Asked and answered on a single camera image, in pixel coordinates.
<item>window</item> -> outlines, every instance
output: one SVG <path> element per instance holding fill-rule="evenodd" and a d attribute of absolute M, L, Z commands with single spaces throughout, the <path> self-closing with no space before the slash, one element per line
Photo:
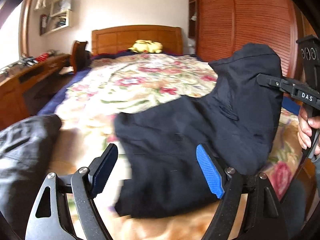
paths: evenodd
<path fill-rule="evenodd" d="M 9 15 L 0 29 L 0 69 L 19 60 L 19 22 L 21 4 Z"/>

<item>wooden desk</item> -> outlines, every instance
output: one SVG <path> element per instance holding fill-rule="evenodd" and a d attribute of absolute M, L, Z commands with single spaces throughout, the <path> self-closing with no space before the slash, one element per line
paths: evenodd
<path fill-rule="evenodd" d="M 30 116 L 22 94 L 59 71 L 69 57 L 69 54 L 50 57 L 0 83 L 0 130 Z"/>

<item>floral blanket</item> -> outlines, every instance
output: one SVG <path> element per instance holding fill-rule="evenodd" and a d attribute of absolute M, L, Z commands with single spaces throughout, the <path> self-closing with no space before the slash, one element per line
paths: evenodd
<path fill-rule="evenodd" d="M 203 212 L 195 212 L 197 215 L 194 216 L 191 213 L 168 218 L 166 226 L 163 225 L 163 230 L 159 229 L 157 235 L 155 235 L 157 231 L 155 225 L 151 225 L 150 220 L 130 218 L 117 220 L 115 212 L 110 211 L 109 207 L 117 199 L 121 180 L 130 178 L 130 165 L 115 136 L 113 118 L 119 112 L 140 112 L 177 99 L 180 95 L 204 96 L 215 87 L 216 73 L 207 63 L 200 62 L 196 58 L 172 57 L 165 54 L 136 54 L 117 59 L 102 58 L 94 60 L 91 68 L 86 77 L 68 88 L 66 99 L 56 109 L 56 114 L 62 119 L 63 126 L 54 149 L 51 170 L 57 173 L 74 172 L 82 166 L 89 165 L 93 158 L 100 156 L 109 143 L 115 143 L 121 158 L 118 159 L 107 182 L 108 190 L 95 199 L 102 219 L 113 227 L 114 239 L 131 239 L 121 238 L 119 234 L 128 235 L 129 233 L 124 231 L 129 228 L 135 230 L 133 224 L 139 225 L 140 229 L 144 227 L 143 225 L 152 227 L 151 235 L 146 233 L 148 231 L 146 229 L 145 233 L 134 239 L 171 239 L 167 237 L 167 234 L 172 233 L 167 226 L 172 224 L 172 221 L 180 221 L 182 217 L 188 218 L 189 222 L 186 223 L 190 224 L 195 221 L 200 224 L 201 221 L 205 222 L 196 226 L 201 230 L 194 237 L 188 237 L 190 234 L 187 233 L 186 238 L 180 239 L 201 239 L 215 212 L 216 203 L 207 209 L 202 209 Z M 269 155 L 268 164 L 263 169 L 279 199 L 287 190 L 301 158 L 297 125 L 297 116 L 282 109 L 272 152 Z M 61 167 L 67 166 L 68 168 L 61 170 Z M 71 213 L 74 214 L 76 226 L 79 221 L 75 210 Z M 208 215 L 210 219 L 195 219 L 198 215 L 204 217 L 204 213 L 210 214 Z M 117 221 L 117 229 L 114 228 L 115 221 Z"/>

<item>louvered wardrobe door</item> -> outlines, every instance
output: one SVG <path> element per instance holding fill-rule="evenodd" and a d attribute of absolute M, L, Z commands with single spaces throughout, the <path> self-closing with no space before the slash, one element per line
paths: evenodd
<path fill-rule="evenodd" d="M 235 0 L 235 4 L 235 50 L 248 42 L 268 44 L 281 58 L 283 75 L 287 75 L 293 64 L 292 50 L 296 49 L 291 48 L 295 47 L 292 28 L 296 28 L 292 1 Z"/>
<path fill-rule="evenodd" d="M 198 0 L 197 54 L 204 61 L 232 53 L 233 0 Z"/>

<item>blue bed sheet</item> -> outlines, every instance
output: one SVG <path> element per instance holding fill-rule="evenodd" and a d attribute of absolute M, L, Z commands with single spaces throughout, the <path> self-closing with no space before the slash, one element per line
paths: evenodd
<path fill-rule="evenodd" d="M 135 54 L 134 52 L 130 52 L 130 51 L 121 51 L 117 54 L 100 54 L 100 55 L 92 57 L 91 60 L 100 59 L 100 58 L 115 59 L 117 57 L 130 56 L 130 55 L 134 55 L 134 54 Z M 169 56 L 174 56 L 174 57 L 178 56 L 178 55 L 172 54 L 172 53 L 166 53 L 166 54 Z M 198 60 L 202 61 L 201 58 L 199 58 L 195 54 L 192 54 L 190 56 L 195 57 Z M 85 67 L 82 70 L 78 71 L 75 74 L 74 78 L 67 85 L 65 85 L 61 90 L 59 90 L 59 92 L 55 94 L 55 96 L 37 113 L 37 115 L 54 113 L 57 106 L 60 105 L 63 102 L 63 100 L 65 99 L 68 87 L 70 87 L 71 85 L 73 85 L 76 82 L 81 81 L 89 73 L 90 70 L 91 70 L 91 68 Z M 295 115 L 298 115 L 299 109 L 300 109 L 300 106 L 297 103 L 295 103 L 294 101 L 292 101 L 291 99 L 289 99 L 288 97 L 283 98 L 282 107 Z"/>

